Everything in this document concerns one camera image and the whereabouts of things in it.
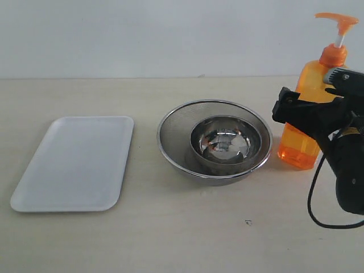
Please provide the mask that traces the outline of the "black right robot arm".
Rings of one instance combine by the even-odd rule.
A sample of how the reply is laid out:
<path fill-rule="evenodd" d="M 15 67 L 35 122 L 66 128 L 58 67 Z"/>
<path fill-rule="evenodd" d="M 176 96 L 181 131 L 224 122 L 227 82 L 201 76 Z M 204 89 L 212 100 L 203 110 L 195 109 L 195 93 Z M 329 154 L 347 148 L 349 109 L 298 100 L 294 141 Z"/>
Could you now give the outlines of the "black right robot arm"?
<path fill-rule="evenodd" d="M 332 68 L 324 76 L 331 102 L 301 100 L 283 87 L 272 110 L 276 122 L 289 123 L 314 139 L 336 176 L 336 196 L 349 213 L 363 214 L 363 73 Z"/>

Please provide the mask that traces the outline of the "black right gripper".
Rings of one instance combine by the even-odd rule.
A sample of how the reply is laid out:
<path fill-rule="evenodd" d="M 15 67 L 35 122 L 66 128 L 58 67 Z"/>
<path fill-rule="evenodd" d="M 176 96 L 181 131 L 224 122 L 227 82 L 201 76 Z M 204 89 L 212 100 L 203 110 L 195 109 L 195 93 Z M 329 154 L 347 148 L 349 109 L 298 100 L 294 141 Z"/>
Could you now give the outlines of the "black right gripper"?
<path fill-rule="evenodd" d="M 330 98 L 319 102 L 301 100 L 298 92 L 282 87 L 272 119 L 315 134 L 317 142 L 363 142 L 363 73 L 330 69 L 323 82 L 333 88 L 327 90 Z"/>

